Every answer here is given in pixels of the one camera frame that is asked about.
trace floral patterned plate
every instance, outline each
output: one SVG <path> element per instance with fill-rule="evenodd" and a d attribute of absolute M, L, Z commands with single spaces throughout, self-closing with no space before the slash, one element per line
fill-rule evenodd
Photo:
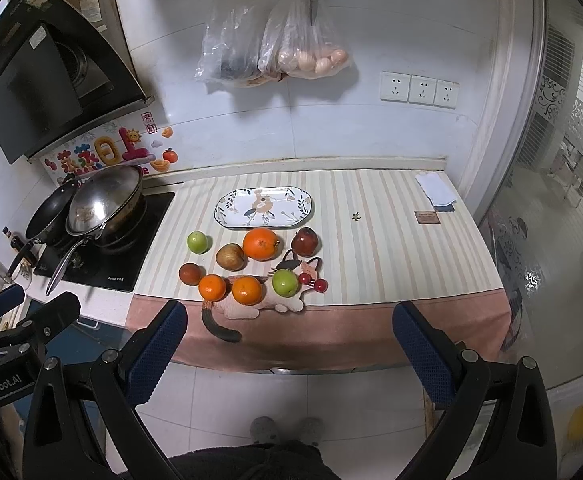
<path fill-rule="evenodd" d="M 298 187 L 236 189 L 218 201 L 214 218 L 229 229 L 293 227 L 311 213 L 309 193 Z"/>

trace tangerine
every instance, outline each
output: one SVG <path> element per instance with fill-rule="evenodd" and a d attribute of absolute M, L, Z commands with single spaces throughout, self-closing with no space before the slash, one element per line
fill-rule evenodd
<path fill-rule="evenodd" d="M 219 301 L 226 293 L 226 282 L 217 274 L 208 274 L 200 280 L 198 291 L 204 300 Z"/>
<path fill-rule="evenodd" d="M 253 276 L 241 276 L 231 286 L 234 299 L 242 305 L 255 305 L 262 299 L 262 283 Z"/>
<path fill-rule="evenodd" d="M 271 229 L 257 227 L 244 236 L 242 251 L 250 258 L 263 262 L 276 255 L 279 243 L 278 236 Z"/>

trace person's foot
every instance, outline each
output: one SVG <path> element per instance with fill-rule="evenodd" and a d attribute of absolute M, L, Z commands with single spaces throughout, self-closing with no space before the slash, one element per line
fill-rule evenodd
<path fill-rule="evenodd" d="M 249 433 L 254 444 L 280 444 L 280 431 L 273 418 L 259 416 L 252 422 Z"/>
<path fill-rule="evenodd" d="M 325 434 L 325 425 L 320 418 L 308 416 L 303 418 L 296 430 L 298 440 L 306 446 L 318 447 Z"/>

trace cat tail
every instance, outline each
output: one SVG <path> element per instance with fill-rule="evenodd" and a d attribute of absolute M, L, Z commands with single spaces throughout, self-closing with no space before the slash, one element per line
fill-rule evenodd
<path fill-rule="evenodd" d="M 224 326 L 220 326 L 213 317 L 211 311 L 211 302 L 204 301 L 202 304 L 202 323 L 209 330 L 211 335 L 216 336 L 228 343 L 238 343 L 242 339 L 242 334 L 238 330 L 231 330 Z"/>

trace bolt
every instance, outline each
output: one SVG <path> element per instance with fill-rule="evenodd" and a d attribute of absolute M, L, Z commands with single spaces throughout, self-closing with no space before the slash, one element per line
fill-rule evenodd
<path fill-rule="evenodd" d="M 113 363 L 118 358 L 118 351 L 114 349 L 105 350 L 100 359 L 102 359 L 105 363 Z"/>
<path fill-rule="evenodd" d="M 478 354 L 473 350 L 463 350 L 460 356 L 468 363 L 475 363 L 478 361 Z"/>
<path fill-rule="evenodd" d="M 533 370 L 536 367 L 536 361 L 532 357 L 524 356 L 521 360 L 523 361 L 523 366 L 529 368 L 529 370 Z"/>
<path fill-rule="evenodd" d="M 45 370 L 51 370 L 51 369 L 55 368 L 57 364 L 58 364 L 58 359 L 56 359 L 55 357 L 50 357 L 49 359 L 47 359 L 45 361 L 43 366 L 45 367 Z"/>

